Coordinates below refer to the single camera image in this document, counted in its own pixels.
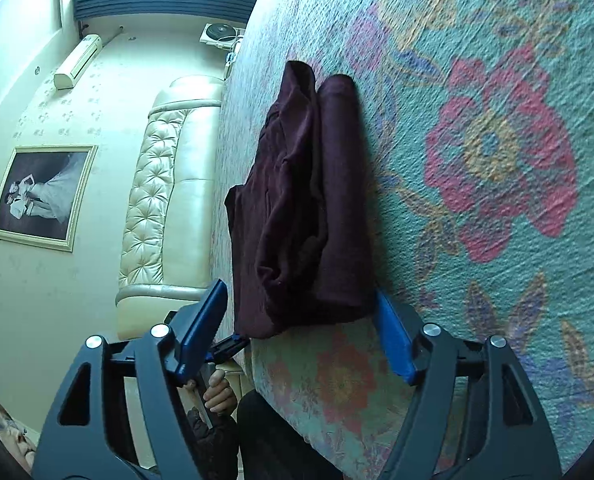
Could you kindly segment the person's left hand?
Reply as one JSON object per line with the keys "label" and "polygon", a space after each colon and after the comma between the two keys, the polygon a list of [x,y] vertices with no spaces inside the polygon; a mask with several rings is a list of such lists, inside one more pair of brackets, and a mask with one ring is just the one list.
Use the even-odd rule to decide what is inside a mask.
{"label": "person's left hand", "polygon": [[201,406],[210,413],[230,416],[237,408],[237,397],[230,382],[225,377],[225,371],[217,368],[208,379],[208,387],[203,394],[199,394],[195,382],[190,380],[184,389],[190,394],[195,408]]}

